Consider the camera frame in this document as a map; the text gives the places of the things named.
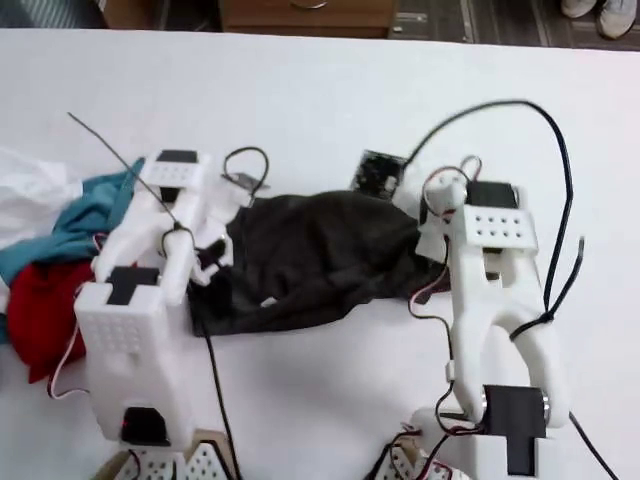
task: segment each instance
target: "perforated plastic plate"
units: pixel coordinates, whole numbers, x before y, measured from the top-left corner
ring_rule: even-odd
[[[129,458],[120,469],[115,480],[172,480],[174,464],[179,461],[180,454],[149,452],[146,450],[136,450],[136,455],[140,459],[140,472],[133,458]]]
[[[201,443],[185,465],[181,453],[136,451],[140,472],[129,456],[115,480],[228,480],[213,445]]]
[[[469,245],[538,250],[533,219],[526,210],[464,205],[452,223],[465,234]]]
[[[413,466],[400,447],[392,448],[380,465],[375,480],[413,480]]]
[[[149,185],[158,187],[187,188],[198,183],[204,173],[199,163],[149,162],[140,177]]]
[[[227,480],[213,445],[201,443],[187,464],[187,480]]]

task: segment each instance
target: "wooden drawer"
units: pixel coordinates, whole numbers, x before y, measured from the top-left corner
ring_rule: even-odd
[[[296,37],[345,37],[345,38],[386,38],[388,29],[384,27],[229,27],[232,33],[254,33],[262,35],[293,35]]]
[[[385,27],[394,0],[225,0],[225,30],[233,27]]]

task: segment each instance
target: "white table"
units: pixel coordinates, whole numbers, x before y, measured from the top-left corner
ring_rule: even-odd
[[[638,78],[633,53],[5,30],[0,144],[68,162],[83,177],[117,170],[66,117],[72,111],[129,159],[166,147],[221,158],[259,145],[272,159],[272,194],[314,193],[346,188],[363,149],[408,154],[436,121],[463,107],[508,97],[540,103],[564,130],[576,192],[557,285],[578,236],[587,238],[582,273],[557,319],[573,409],[620,478],[630,479],[640,427]],[[431,145],[422,175],[469,153],[485,160],[485,178],[527,187],[545,275],[563,202],[548,127],[524,109],[481,114]],[[450,317],[448,295],[430,309]],[[400,302],[372,302],[311,330],[214,343],[247,480],[362,478],[399,422],[433,405],[446,386],[441,326],[410,319]],[[185,400],[202,427],[221,429],[204,341],[189,344]],[[504,360],[491,365],[496,357],[487,355],[487,379],[522,381],[512,347],[504,337],[492,338],[496,344],[490,350],[504,350]],[[73,368],[82,373],[81,364]],[[0,478],[84,479],[115,451],[87,398],[49,400],[42,383],[27,385],[6,346],[0,369]],[[605,478],[573,428],[558,437],[567,478]]]

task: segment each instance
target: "white sneaker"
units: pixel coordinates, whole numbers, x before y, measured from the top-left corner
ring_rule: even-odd
[[[593,10],[596,3],[598,0],[562,0],[560,9],[567,17],[578,18]]]
[[[598,18],[598,31],[607,38],[620,38],[633,27],[637,8],[637,0],[607,0]]]

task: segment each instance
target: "black cloth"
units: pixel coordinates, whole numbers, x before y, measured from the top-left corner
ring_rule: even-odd
[[[233,266],[189,287],[198,336],[201,320],[212,335],[333,322],[374,298],[406,299],[442,269],[414,253],[415,219],[357,192],[256,199],[227,230]]]

